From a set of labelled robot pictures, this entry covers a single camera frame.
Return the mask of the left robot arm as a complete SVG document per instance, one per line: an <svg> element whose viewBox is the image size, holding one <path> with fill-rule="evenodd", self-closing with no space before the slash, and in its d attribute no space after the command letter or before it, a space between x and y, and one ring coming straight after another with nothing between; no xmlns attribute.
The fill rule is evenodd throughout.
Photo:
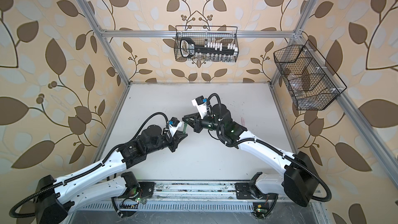
<svg viewBox="0 0 398 224"><path fill-rule="evenodd" d="M166 126L140 126L126 143L113 147L101 160L65 176L51 175L39 180L36 192L14 205L12 218L34 217L38 224L59 224L79 207L107 198L128 196L140 187L128 171L146 160L148 154L168 148L174 152L188 135L180 131L177 118L165 120Z"/></svg>

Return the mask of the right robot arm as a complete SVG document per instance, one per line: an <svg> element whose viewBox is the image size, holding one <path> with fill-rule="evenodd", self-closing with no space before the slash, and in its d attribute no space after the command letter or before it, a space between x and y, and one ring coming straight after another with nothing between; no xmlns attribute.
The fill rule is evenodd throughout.
<svg viewBox="0 0 398 224"><path fill-rule="evenodd" d="M200 133L214 131L216 139L229 148L248 152L268 164L279 175L269 177L257 173L248 190L252 197L260 199L267 194L282 194L299 206L308 206L311 200L329 202L332 192L318 175L308 155L277 148L258 138L243 125L233 121L230 111L222 104L218 94L192 100L197 113L185 115L183 122Z"/></svg>

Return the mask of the black tool in basket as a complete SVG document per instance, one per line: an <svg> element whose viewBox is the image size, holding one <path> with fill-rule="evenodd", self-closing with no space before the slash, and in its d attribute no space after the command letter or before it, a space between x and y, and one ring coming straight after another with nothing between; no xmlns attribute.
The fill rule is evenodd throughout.
<svg viewBox="0 0 398 224"><path fill-rule="evenodd" d="M199 41L194 42L193 39L188 37L180 39L178 50L184 58L192 58L196 55L237 57L239 53L239 49L234 43L223 44L215 41L205 41L204 44L201 45Z"/></svg>

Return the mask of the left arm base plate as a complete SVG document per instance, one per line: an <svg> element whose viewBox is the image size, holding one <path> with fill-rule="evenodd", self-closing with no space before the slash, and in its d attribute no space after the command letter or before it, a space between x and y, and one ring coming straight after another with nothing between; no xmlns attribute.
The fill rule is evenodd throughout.
<svg viewBox="0 0 398 224"><path fill-rule="evenodd" d="M149 198L154 193L155 182L154 181L139 181L138 186L132 186L128 188L121 196L117 199L127 199L127 198Z"/></svg>

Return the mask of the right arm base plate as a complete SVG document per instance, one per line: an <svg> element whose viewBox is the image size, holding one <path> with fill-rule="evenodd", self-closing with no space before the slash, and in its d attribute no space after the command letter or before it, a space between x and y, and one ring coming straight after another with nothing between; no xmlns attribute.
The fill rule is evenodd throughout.
<svg viewBox="0 0 398 224"><path fill-rule="evenodd" d="M235 183L236 198L238 200L275 200L278 194L262 193L254 183Z"/></svg>

